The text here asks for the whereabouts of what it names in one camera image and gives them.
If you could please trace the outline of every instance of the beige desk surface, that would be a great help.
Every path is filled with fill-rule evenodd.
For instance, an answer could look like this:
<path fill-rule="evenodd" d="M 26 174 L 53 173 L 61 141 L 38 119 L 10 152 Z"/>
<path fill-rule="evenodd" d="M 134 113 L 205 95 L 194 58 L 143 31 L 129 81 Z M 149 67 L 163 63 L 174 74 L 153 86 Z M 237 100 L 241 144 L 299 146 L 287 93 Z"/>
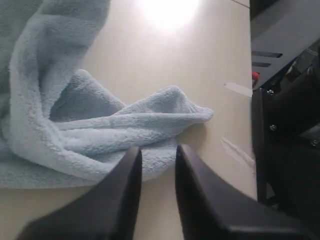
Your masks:
<path fill-rule="evenodd" d="M 226 137 L 252 155 L 250 98 L 224 87 L 229 82 L 251 87 L 249 0 L 196 1 L 194 13 L 184 13 L 188 22 L 182 24 L 182 17 L 173 15 L 168 25 L 158 19 L 170 15 L 168 8 L 155 16 L 145 0 L 113 0 L 107 24 L 83 67 L 128 104 L 177 85 L 197 104 L 212 108 L 213 119 L 191 127 L 179 141 L 190 144 L 220 176 L 255 198 L 252 172 L 226 154 L 221 144 Z M 179 12 L 184 7 L 177 6 Z M 173 24 L 176 20 L 180 26 Z M 0 189 L 0 239 L 13 239 L 26 222 L 86 191 L 87 187 Z M 143 184 L 135 239 L 183 239 L 172 168 Z"/>

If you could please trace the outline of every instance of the screw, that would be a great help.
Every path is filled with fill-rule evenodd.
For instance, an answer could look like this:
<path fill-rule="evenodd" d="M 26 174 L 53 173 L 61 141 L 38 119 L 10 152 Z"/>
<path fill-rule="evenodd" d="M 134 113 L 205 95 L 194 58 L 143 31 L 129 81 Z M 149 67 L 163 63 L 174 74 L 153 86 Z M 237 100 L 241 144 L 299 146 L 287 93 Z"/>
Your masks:
<path fill-rule="evenodd" d="M 277 126 L 276 125 L 274 125 L 274 124 L 272 124 L 271 126 L 269 126 L 269 129 L 272 131 L 272 132 L 274 132 L 275 130 L 277 130 Z"/>
<path fill-rule="evenodd" d="M 272 89 L 269 89 L 268 91 L 266 91 L 266 93 L 270 96 L 273 96 L 275 94 L 275 92 Z"/>
<path fill-rule="evenodd" d="M 312 146 L 316 146 L 319 142 L 317 140 L 311 140 L 310 143 Z"/>

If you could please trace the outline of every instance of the desk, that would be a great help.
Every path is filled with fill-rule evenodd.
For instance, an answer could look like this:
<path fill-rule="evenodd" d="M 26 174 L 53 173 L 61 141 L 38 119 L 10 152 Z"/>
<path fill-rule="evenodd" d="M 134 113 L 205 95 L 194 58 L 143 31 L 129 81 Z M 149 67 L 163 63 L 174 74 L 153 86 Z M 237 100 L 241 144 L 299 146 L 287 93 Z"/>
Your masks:
<path fill-rule="evenodd" d="M 210 122 L 190 127 L 178 140 L 191 145 L 226 181 L 255 198 L 255 176 L 221 144 L 225 137 L 252 155 L 250 98 L 224 87 L 231 82 L 246 88 L 252 84 L 249 0 L 198 0 L 194 13 L 185 13 L 190 14 L 188 22 L 178 19 L 179 26 L 153 18 L 159 12 L 148 12 L 154 9 L 144 4 L 143 0 L 111 3 L 107 23 L 83 67 L 127 104 L 177 85 L 198 105 L 212 108 Z M 88 187 L 0 189 L 0 239 L 12 240 L 28 221 L 87 191 Z M 173 168 L 143 184 L 134 239 L 183 239 Z"/>

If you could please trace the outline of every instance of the towel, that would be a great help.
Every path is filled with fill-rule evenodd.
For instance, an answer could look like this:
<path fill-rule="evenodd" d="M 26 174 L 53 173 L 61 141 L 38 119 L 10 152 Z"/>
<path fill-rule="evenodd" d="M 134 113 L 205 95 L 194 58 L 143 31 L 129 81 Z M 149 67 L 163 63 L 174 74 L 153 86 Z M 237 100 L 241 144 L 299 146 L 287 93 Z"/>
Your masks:
<path fill-rule="evenodd" d="M 132 105 L 77 69 L 108 0 L 0 0 L 0 187 L 101 181 L 131 146 L 143 179 L 175 160 L 175 136 L 213 112 L 169 86 Z"/>

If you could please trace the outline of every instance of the light blue towel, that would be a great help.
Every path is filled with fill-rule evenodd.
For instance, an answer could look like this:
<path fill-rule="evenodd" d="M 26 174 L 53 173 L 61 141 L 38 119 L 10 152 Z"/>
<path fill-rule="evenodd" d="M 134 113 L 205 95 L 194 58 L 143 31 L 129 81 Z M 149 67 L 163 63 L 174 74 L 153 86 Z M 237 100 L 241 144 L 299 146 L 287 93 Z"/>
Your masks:
<path fill-rule="evenodd" d="M 174 137 L 212 117 L 176 86 L 125 105 L 76 69 L 108 0 L 0 6 L 0 187 L 93 185 L 130 146 L 143 149 L 143 179 L 154 178 L 175 160 Z"/>

